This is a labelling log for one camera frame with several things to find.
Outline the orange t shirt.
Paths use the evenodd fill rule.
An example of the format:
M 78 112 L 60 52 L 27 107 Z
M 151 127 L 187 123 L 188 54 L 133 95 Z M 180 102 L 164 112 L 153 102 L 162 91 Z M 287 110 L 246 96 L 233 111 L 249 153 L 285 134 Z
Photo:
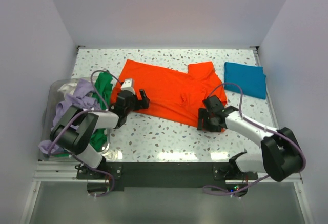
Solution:
M 130 78 L 134 89 L 144 89 L 150 99 L 149 107 L 140 113 L 192 127 L 197 126 L 198 110 L 209 95 L 216 95 L 224 105 L 228 102 L 212 62 L 189 64 L 184 73 L 129 59 L 119 79 Z

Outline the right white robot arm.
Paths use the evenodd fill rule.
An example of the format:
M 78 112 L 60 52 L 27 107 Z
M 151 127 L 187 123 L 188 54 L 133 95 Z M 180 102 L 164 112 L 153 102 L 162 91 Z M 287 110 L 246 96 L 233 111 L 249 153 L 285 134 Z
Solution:
M 244 151 L 231 157 L 228 176 L 241 179 L 249 172 L 266 173 L 274 181 L 281 182 L 305 168 L 305 155 L 291 129 L 277 129 L 257 122 L 234 106 L 225 107 L 216 95 L 204 99 L 203 105 L 198 110 L 198 130 L 231 130 L 261 149 L 259 153 Z

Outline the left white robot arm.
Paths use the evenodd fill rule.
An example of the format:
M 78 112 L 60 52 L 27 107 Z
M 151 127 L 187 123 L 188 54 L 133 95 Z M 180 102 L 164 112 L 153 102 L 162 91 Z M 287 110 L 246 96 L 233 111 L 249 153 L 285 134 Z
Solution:
M 58 145 L 89 166 L 88 173 L 93 178 L 103 178 L 106 159 L 90 145 L 91 136 L 97 129 L 118 129 L 130 112 L 147 109 L 150 99 L 145 90 L 139 92 L 141 99 L 129 90 L 121 90 L 109 110 L 83 110 L 70 106 L 50 133 L 52 144 L 48 154 L 51 155 L 54 146 Z

